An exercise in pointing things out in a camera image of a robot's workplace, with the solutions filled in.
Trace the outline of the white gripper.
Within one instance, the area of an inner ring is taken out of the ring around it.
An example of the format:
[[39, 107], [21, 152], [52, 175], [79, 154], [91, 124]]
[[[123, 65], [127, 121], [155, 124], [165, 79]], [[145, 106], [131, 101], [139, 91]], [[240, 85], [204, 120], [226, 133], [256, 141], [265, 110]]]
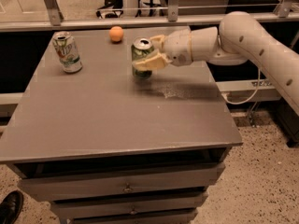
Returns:
[[140, 61], [132, 61], [137, 70], [154, 71], [164, 69], [170, 63], [174, 66], [186, 66], [192, 63], [191, 31], [189, 29], [175, 31], [168, 36], [155, 35], [149, 40], [158, 50], [154, 50]]

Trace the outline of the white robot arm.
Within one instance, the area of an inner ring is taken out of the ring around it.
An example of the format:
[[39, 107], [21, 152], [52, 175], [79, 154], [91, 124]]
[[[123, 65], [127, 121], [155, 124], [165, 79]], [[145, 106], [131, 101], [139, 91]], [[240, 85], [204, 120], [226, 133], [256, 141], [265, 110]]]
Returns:
[[133, 59], [136, 70], [152, 71], [169, 64], [185, 66], [198, 61], [216, 65], [251, 61], [299, 114], [299, 54], [268, 34], [246, 12], [225, 15], [218, 27], [153, 36], [148, 50], [145, 57]]

